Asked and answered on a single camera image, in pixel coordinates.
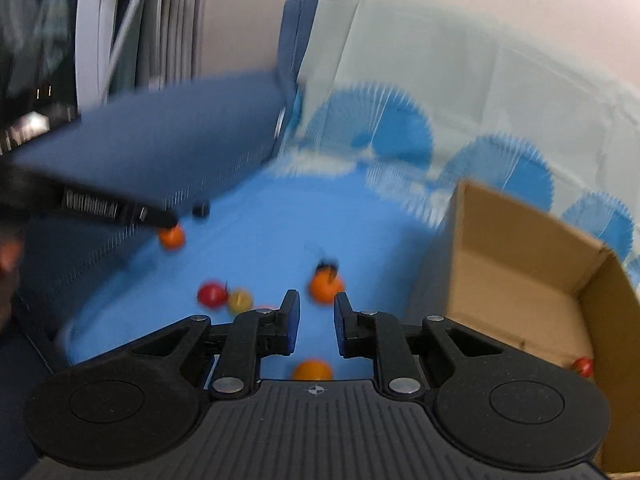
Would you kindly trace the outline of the person's left hand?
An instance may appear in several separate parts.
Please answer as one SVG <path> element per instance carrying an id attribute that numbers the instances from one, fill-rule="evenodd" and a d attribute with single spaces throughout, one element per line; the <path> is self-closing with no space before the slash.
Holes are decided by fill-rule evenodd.
<path id="1" fill-rule="evenodd" d="M 20 281 L 20 265 L 24 255 L 24 230 L 21 226 L 1 229 L 0 254 L 0 327 L 5 328 L 11 318 L 12 296 Z"/>

